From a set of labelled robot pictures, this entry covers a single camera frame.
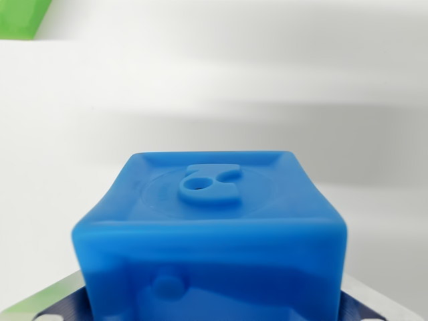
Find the gripper left finger with black rubber pad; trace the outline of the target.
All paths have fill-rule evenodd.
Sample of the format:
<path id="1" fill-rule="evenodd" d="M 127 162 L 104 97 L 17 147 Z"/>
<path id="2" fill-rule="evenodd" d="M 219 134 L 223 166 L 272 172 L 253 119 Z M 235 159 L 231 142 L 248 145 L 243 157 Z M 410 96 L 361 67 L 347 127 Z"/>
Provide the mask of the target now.
<path id="1" fill-rule="evenodd" d="M 80 271 L 7 309 L 8 320 L 91 320 L 92 312 Z"/>

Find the gripper right finger with black rubber pad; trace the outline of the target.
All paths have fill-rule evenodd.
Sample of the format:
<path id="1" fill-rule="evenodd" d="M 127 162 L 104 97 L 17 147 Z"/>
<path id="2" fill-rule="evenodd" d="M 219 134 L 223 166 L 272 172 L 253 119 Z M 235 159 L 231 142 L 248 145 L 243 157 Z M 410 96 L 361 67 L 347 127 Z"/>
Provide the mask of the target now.
<path id="1" fill-rule="evenodd" d="M 340 320 L 422 320 L 422 317 L 351 276 L 343 276 Z"/>

